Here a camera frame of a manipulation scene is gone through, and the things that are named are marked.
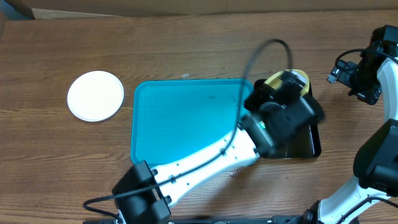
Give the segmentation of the yellow-green plate with ketchup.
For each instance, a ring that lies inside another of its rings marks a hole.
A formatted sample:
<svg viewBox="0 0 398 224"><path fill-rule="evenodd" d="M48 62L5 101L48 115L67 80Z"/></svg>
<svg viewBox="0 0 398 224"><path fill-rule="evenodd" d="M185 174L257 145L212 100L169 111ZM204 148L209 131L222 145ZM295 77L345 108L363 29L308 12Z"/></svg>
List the yellow-green plate with ketchup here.
<svg viewBox="0 0 398 224"><path fill-rule="evenodd" d="M300 95L303 96L307 93L310 92L310 79L308 75L302 71L302 70L297 70L297 69L291 69L291 70L286 70L286 72L293 72L294 75L296 75L301 81L305 83L304 87L300 91ZM271 75L264 83L266 85L269 85L273 89L278 89L282 85L282 80L280 77L284 73L284 70L281 70L273 75Z"/></svg>

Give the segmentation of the white plate with ketchup streak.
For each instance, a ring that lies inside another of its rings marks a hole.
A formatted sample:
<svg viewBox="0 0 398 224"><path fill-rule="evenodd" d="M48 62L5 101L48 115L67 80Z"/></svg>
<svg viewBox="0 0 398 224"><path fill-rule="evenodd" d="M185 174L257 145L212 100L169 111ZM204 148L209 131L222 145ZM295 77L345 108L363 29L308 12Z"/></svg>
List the white plate with ketchup streak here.
<svg viewBox="0 0 398 224"><path fill-rule="evenodd" d="M78 77L67 94L69 110L87 122L99 122L112 117L123 101L124 87L119 78L101 70Z"/></svg>

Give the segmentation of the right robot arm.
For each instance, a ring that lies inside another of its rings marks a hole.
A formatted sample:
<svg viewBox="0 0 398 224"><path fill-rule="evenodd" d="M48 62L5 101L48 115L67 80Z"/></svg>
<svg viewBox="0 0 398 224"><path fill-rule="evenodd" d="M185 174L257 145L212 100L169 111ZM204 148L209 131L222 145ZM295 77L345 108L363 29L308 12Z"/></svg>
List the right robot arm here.
<svg viewBox="0 0 398 224"><path fill-rule="evenodd" d="M374 29L369 46L357 52L359 63L337 57L327 80L369 105L383 97L384 124L359 148L352 178L291 223L357 223L374 204L397 196L397 27Z"/></svg>

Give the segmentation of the turquoise plastic tray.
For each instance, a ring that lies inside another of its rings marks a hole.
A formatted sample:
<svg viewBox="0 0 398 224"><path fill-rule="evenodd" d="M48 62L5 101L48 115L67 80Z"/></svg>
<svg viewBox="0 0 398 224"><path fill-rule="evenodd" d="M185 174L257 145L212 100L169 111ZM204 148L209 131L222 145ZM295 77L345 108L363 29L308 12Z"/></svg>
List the turquoise plastic tray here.
<svg viewBox="0 0 398 224"><path fill-rule="evenodd" d="M134 92L131 160L168 164L197 152L233 130L239 91L253 91L240 79L145 81Z"/></svg>

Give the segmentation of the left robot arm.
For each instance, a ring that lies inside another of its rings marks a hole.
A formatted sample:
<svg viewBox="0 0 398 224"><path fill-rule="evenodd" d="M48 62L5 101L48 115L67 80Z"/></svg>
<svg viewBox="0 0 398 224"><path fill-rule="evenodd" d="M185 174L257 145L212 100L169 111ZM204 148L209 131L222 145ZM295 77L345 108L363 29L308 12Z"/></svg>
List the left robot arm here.
<svg viewBox="0 0 398 224"><path fill-rule="evenodd" d="M296 69L258 80L244 107L249 113L209 146L168 164L131 167L112 190L117 223L167 223L171 207L189 191L226 170L278 157L324 118L307 74Z"/></svg>

